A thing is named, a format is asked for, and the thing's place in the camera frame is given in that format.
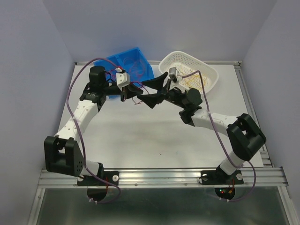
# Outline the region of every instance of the black joint bracket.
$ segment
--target black joint bracket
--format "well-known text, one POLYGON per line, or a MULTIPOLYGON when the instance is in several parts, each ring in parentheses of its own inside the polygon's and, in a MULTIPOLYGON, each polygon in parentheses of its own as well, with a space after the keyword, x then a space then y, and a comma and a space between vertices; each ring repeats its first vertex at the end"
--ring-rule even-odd
POLYGON ((77 141, 48 136, 44 141, 45 163, 49 172, 79 176, 83 169, 83 156, 77 141))

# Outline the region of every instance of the glass panel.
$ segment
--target glass panel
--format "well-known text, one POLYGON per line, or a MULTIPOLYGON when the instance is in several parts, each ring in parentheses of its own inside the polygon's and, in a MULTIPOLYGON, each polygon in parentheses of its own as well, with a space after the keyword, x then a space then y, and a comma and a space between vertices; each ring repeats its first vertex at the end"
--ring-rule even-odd
MULTIPOLYGON (((249 188, 236 188, 236 197, 249 188)), ((284 225, 276 187, 256 187, 240 202, 223 202, 212 188, 128 189, 111 204, 89 202, 86 189, 48 189, 40 225, 284 225)))

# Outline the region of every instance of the black mounting plate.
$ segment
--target black mounting plate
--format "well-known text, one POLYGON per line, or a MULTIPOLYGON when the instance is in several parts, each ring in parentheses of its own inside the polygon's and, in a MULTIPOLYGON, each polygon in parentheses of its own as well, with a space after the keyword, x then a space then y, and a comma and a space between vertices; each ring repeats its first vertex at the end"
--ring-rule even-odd
MULTIPOLYGON (((117 175, 119 176, 119 171, 104 171, 103 179, 108 180, 108 182, 119 185, 119 180, 113 181, 113 176, 117 175)), ((105 186, 106 184, 96 180, 95 178, 91 176, 84 176, 82 181, 77 181, 77 186, 105 186)))
POLYGON ((216 175, 215 170, 202 170, 201 177, 199 178, 199 183, 202 185, 229 185, 230 181, 234 179, 235 184, 244 184, 244 180, 237 179, 237 174, 242 174, 240 170, 236 170, 228 179, 220 180, 216 175))

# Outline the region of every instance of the cable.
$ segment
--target cable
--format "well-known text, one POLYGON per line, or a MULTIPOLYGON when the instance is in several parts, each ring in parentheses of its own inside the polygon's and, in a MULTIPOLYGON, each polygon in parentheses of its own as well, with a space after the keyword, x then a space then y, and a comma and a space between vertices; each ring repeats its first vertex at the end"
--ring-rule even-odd
POLYGON ((79 135, 79 139, 80 139, 80 141, 81 141, 82 151, 83 151, 83 159, 84 159, 83 165, 84 165, 86 171, 87 171, 92 177, 94 177, 95 179, 97 179, 98 181, 100 181, 100 182, 102 182, 102 183, 105 183, 105 184, 107 184, 107 185, 113 186, 113 187, 117 188, 118 191, 119 191, 119 193, 117 194, 117 196, 114 197, 113 199, 108 200, 108 201, 106 201, 106 202, 98 202, 98 203, 100 203, 100 204, 104 204, 104 203, 111 203, 111 202, 117 200, 117 199, 119 198, 119 196, 121 195, 121 192, 122 192, 122 191, 121 191, 121 189, 120 189, 117 185, 112 184, 112 183, 110 183, 110 182, 108 182, 108 181, 106 181, 106 180, 103 180, 103 179, 99 178, 98 176, 96 176, 95 174, 93 174, 93 173, 89 170, 89 168, 87 167, 87 165, 86 165, 86 151, 85 151, 85 145, 84 145, 84 141, 83 141, 83 135, 82 135, 82 133, 81 133, 81 131, 80 131, 79 124, 78 124, 78 122, 77 122, 77 120, 76 120, 76 118, 75 118, 75 116, 74 116, 74 113, 73 113, 72 110, 71 110, 70 104, 69 104, 69 99, 70 99, 71 90, 72 90, 72 88, 73 88, 73 86, 74 86, 74 84, 75 84, 77 78, 79 77, 79 75, 82 73, 82 71, 83 71, 89 64, 91 64, 92 62, 97 61, 97 60, 105 60, 105 61, 111 63, 111 64, 112 64, 113 66, 115 66, 116 68, 121 68, 121 67, 117 66, 115 63, 113 63, 112 61, 110 61, 110 60, 108 60, 108 59, 105 59, 105 58, 95 58, 95 59, 89 61, 87 64, 85 64, 85 65, 82 67, 82 69, 78 72, 78 74, 75 76, 74 80, 72 81, 72 83, 71 83, 71 85, 70 85, 70 88, 69 88, 69 90, 68 90, 68 92, 67 92, 66 105, 67 105, 67 109, 68 109, 68 111, 69 111, 71 117, 73 118, 73 121, 74 121, 74 123, 75 123, 76 129, 77 129, 77 131, 78 131, 78 135, 79 135))
MULTIPOLYGON (((235 168, 237 168, 237 169, 238 169, 238 168, 241 168, 241 166, 240 166, 240 167, 236 166, 236 165, 233 163, 233 161, 230 159, 229 154, 227 153, 227 150, 226 150, 226 148, 225 148, 225 146, 224 146, 224 144, 223 144, 223 142, 222 142, 222 140, 221 140, 221 137, 220 137, 220 135, 219 135, 219 133, 218 133, 217 127, 216 127, 216 125, 215 125, 215 122, 214 122, 214 120, 212 119, 212 116, 211 116, 211 114, 210 114, 210 106, 209 106, 209 104, 208 104, 208 100, 207 100, 206 94, 205 94, 205 89, 204 89, 203 78, 202 78, 201 72, 200 72, 199 70, 197 70, 197 71, 195 71, 195 72, 193 72, 193 73, 191 73, 191 74, 188 74, 188 75, 186 75, 186 76, 182 76, 182 78, 187 78, 187 77, 192 76, 192 75, 197 74, 197 73, 198 73, 199 76, 200 76, 201 86, 202 86, 202 91, 203 91, 203 95, 204 95, 204 99, 205 99, 205 103, 206 103, 206 107, 207 107, 207 111, 208 111, 208 116, 209 116, 209 118, 210 118, 210 122, 211 122, 211 124, 212 124, 212 127, 213 127, 213 129, 214 129, 214 131, 215 131, 215 133, 216 133, 217 139, 219 140, 220 145, 222 146, 222 149, 223 149, 223 151, 224 151, 224 153, 225 153, 225 155, 226 155, 228 161, 229 161, 235 168)), ((249 191, 247 194, 245 194, 244 196, 240 197, 240 198, 233 199, 233 200, 228 200, 228 199, 227 199, 227 200, 224 199, 224 200, 229 201, 229 202, 237 202, 237 201, 240 201, 240 200, 246 198, 247 196, 249 196, 249 195, 253 192, 253 189, 254 189, 255 184, 256 184, 256 172, 255 172, 255 168, 254 168, 253 164, 252 164, 250 161, 248 161, 248 163, 249 163, 250 166, 252 167, 252 169, 253 169, 253 174, 254 174, 253 186, 251 187, 250 191, 249 191)))

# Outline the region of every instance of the metal frame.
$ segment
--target metal frame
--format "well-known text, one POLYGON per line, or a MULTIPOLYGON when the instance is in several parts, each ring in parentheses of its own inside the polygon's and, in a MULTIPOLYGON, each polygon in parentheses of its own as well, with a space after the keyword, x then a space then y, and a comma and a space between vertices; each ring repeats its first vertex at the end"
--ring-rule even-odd
POLYGON ((42 207, 43 198, 45 195, 45 188, 37 188, 36 195, 34 197, 33 205, 31 207, 28 225, 35 225, 38 222, 38 215, 42 207))
MULTIPOLYGON (((106 169, 106 171, 119 171, 120 188, 216 188, 228 185, 202 185, 199 183, 202 170, 215 170, 215 168, 193 169, 106 169)), ((282 168, 256 168, 257 187, 287 186, 287 180, 282 168)), ((251 187, 254 181, 252 168, 242 168, 241 173, 244 184, 239 187, 251 187)), ((77 186, 77 178, 48 172, 43 170, 38 188, 87 188, 77 186)))
MULTIPOLYGON (((158 65, 160 61, 149 61, 151 65, 158 65)), ((233 65, 240 84, 243 98, 245 100, 248 113, 257 124, 257 117, 251 103, 251 99, 245 84, 245 80, 240 68, 240 61, 205 61, 209 65, 233 65)), ((76 65, 85 65, 86 62, 77 62, 76 65)), ((298 225, 299 220, 294 209, 293 203, 289 198, 286 186, 288 186, 282 168, 274 168, 271 163, 267 148, 263 146, 261 150, 264 167, 255 168, 258 187, 278 187, 279 194, 285 209, 290 225, 298 225)), ((190 169, 120 169, 120 188, 213 188, 215 186, 203 186, 198 183, 202 170, 208 168, 190 169)), ((253 171, 251 168, 241 169, 244 184, 242 187, 250 187, 253 184, 253 171)), ((46 188, 86 188, 77 186, 77 178, 63 174, 51 173, 46 170, 41 171, 37 192, 30 212, 29 225, 36 224, 42 206, 42 201, 46 188)))

